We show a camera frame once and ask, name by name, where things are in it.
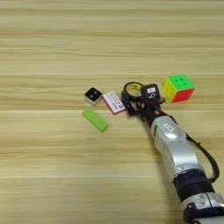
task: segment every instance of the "small black cube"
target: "small black cube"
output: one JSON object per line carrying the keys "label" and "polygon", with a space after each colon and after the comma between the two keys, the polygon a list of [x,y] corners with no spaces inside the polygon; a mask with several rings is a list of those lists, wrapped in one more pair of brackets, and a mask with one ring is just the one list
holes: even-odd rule
{"label": "small black cube", "polygon": [[85,93],[85,99],[91,105],[95,105],[102,98],[102,93],[94,87],[91,87]]}

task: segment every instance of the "white sticker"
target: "white sticker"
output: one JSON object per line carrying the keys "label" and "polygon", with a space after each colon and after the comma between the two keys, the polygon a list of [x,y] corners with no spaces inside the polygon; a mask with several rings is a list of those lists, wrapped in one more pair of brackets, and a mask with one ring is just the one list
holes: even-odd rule
{"label": "white sticker", "polygon": [[108,107],[111,109],[114,115],[125,110],[123,103],[121,102],[121,100],[118,98],[118,96],[114,91],[104,94],[103,99],[107,103]]}
{"label": "white sticker", "polygon": [[164,127],[165,127],[166,129],[170,130],[170,131],[173,131],[173,130],[174,130],[174,128],[173,128],[170,124],[168,124],[168,123],[165,123],[165,124],[164,124]]}
{"label": "white sticker", "polygon": [[147,93],[150,94],[150,93],[155,93],[156,92],[156,89],[154,87],[149,87],[147,88]]}

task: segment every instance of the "colorful cube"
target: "colorful cube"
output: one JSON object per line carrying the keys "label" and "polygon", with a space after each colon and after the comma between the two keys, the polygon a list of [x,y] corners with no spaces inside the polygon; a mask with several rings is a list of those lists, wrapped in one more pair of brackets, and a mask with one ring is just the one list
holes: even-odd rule
{"label": "colorful cube", "polygon": [[185,74],[168,77],[163,90],[169,102],[182,102],[188,100],[195,89],[191,80]]}

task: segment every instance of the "yellow object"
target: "yellow object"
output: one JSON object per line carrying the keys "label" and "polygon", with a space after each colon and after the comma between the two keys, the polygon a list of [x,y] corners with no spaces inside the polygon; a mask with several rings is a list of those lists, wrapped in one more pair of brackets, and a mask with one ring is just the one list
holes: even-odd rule
{"label": "yellow object", "polygon": [[163,90],[169,102],[173,101],[174,97],[176,96],[178,92],[178,90],[174,87],[174,85],[172,84],[169,78],[165,80],[163,85]]}

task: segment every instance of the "wooden table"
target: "wooden table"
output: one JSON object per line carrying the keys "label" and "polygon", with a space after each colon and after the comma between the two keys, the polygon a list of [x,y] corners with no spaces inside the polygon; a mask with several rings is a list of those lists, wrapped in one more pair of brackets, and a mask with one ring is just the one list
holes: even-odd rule
{"label": "wooden table", "polygon": [[196,91],[163,109],[215,156],[224,195],[223,23],[222,0],[1,1],[0,222],[184,223],[144,126],[103,102],[105,133],[81,116],[90,87],[179,73]]}

